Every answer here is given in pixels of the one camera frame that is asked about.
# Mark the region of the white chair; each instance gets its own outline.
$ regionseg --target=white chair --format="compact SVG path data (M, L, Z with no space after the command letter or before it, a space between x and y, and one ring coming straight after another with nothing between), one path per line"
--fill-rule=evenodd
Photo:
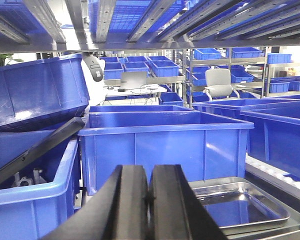
M212 98L227 97L227 99L239 99L239 93L231 85L230 70L226 68L209 69L205 72L206 87L203 90L209 97ZM230 97L234 92L237 97Z

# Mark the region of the blue bin on shelf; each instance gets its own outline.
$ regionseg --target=blue bin on shelf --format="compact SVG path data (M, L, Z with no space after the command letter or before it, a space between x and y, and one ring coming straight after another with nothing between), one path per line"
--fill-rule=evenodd
M198 48L194 49L194 58L197 60L220 59L221 52L214 48Z
M243 59L243 58L258 58L260 57L262 51L248 46L248 47L233 47L231 58L233 59ZM229 57L229 49L226 50L226 57Z
M268 64L287 64L291 63L292 54L285 53L268 53L267 63Z
M158 164L181 164L188 181L243 177L253 128L250 122L198 111L90 113L88 124L78 134L89 195L118 164L143 165L148 180Z
M248 154L300 178L300 102L291 106L242 111L254 122Z
M140 62L126 62L124 64L124 69L126 72L146 72L146 76L149 76L149 68L148 66L140 61Z
M153 61L151 67L157 77L179 76L179 66L173 61Z
M163 92L159 97L159 104L183 106L184 101L176 92Z
M110 105L91 106L89 113L104 112L170 112L170 111L192 111L192 109L176 105Z
M231 83L251 83L254 80L254 76L247 73L243 69L231 69Z
M293 99L251 98L197 102L193 104L193 108L206 113L218 114L235 119L243 119L240 116L241 111L285 107L294 102L295 100Z
M104 80L108 79L121 79L121 75L124 72L124 68L121 63L106 63L104 68Z
M89 93L80 54L0 67L0 132L27 132L81 116Z
M0 168L51 132L0 133ZM20 171L33 179L34 168L41 168L47 183L10 188L11 177L0 186L0 239L40 239L74 214L81 175L78 142L65 140Z

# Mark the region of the metal bar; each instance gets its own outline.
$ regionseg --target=metal bar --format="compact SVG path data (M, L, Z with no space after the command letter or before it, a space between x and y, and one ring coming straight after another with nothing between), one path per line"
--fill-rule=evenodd
M216 35L216 39L217 40L226 40L226 39L232 38L234 36L238 36L241 34L245 34L245 33L254 31L259 28L266 27L277 21L289 18L291 16L295 16L298 14L300 14L300 2L298 2L297 5L295 4L294 6L287 5L287 6L281 7L278 10L271 12L270 14L267 14L264 17L247 22L245 24L241 24L241 25L237 26L235 29L231 29L231 30L222 32L222 33Z
M66 7L68 9L76 37L80 44L86 43L86 33L84 28L84 20L82 14L81 0L65 0Z
M292 28L292 27L298 26L298 25L300 25L300 17L297 17L293 20L286 21L284 23L272 25L271 27L268 27L268 28L263 28L263 29L260 29L257 31L253 31L251 33L244 35L244 39L259 38L259 37L269 35L272 33L276 33L278 31L285 30L287 28Z
M23 3L56 43L66 43L55 15L45 0L23 0Z
M97 13L96 43L105 43L117 0L100 0Z
M241 2L240 0L204 0L198 2L193 8L184 13L174 23L168 26L158 35L158 41L164 42L174 36L183 34L196 28L205 22L206 19L212 18L226 9Z
M19 44L29 43L29 39L26 34L6 21L2 16L0 16L0 33Z
M190 34L190 38L193 41L204 39L211 35L227 29L235 24L245 21L253 16L268 11L274 6L279 6L285 3L287 0L259 0L255 2L255 5L248 4L246 7L241 8L235 13L235 15L222 17L220 20L215 21L204 28Z
M271 39L281 39L281 38L286 38L286 37L297 35L297 34L300 34L300 27L295 28L295 29L291 28L290 30L285 31L283 33L279 33L277 35L272 35Z
M152 0L139 22L129 34L128 42L137 42L175 1L176 0Z

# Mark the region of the tilted blue bin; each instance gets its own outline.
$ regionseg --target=tilted blue bin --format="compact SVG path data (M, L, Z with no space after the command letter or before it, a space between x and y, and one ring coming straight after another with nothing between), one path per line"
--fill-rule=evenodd
M83 182L96 193L118 164L181 164L188 181L245 174L253 124L198 111L89 113L78 132Z
M184 101L176 92L163 92L159 97L159 104L183 106Z
M0 168L51 132L0 133ZM41 168L47 183L10 188L11 177L0 186L0 239L40 239L74 214L78 142L65 140L20 171L20 177L33 178L33 169Z
M89 113L104 112L166 112L166 111L192 111L192 109L177 105L110 105L91 106Z
M0 67L0 131L35 131L81 116L88 105L82 56Z
M300 178L300 105L242 111L253 122L248 154Z

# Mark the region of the metal part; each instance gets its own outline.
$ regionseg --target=metal part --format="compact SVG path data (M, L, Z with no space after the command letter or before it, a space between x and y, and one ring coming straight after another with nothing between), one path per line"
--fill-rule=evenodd
M149 188L155 240L226 240L191 190L180 165L154 166Z
M65 0L79 44L87 42L81 0Z
M167 11L175 0L152 0L139 22L130 32L127 41L135 43Z
M26 34L6 21L2 16L0 16L0 33L9 39L12 39L14 42L17 42L18 44L29 43L29 39Z
M43 240L144 240L147 178L142 166L118 165L103 187Z
M218 32L231 27L232 25L238 24L241 21L245 21L253 16L257 16L258 14L273 9L274 6L284 4L285 2L286 0L253 1L254 5L251 6L249 3L246 7L238 10L235 15L224 16L212 24L209 24L208 26L191 33L189 36L193 41L204 39L211 35L215 35Z
M45 0L23 0L23 3L56 43L66 43L65 36L57 23L55 15Z
M279 8L274 12L270 12L269 14L260 17L258 19L249 21L244 24L240 24L234 29L224 31L218 35L216 35L217 40L226 40L232 38L234 36L238 36L241 34L245 34L251 31L255 31L259 28L268 27L269 25L276 24L277 21L282 19L289 18L291 16L295 16L300 14L300 2L296 3L295 5L287 5L284 7Z
M226 9L241 2L240 0L205 0L198 2L174 23L158 35L158 41L168 41L174 36L182 36Z
M96 43L105 43L110 28L112 15L115 11L117 0L100 0L98 4Z
M293 20L285 21L283 23L278 23L278 24L276 23L275 25L272 25L270 27L265 27L265 28L250 32L250 33L244 35L243 38L255 39L255 38L259 38L259 37L262 37L265 35L270 35L272 33L276 33L279 31L284 31L288 28L292 28L292 27L295 27L298 25L300 25L300 16L296 17Z

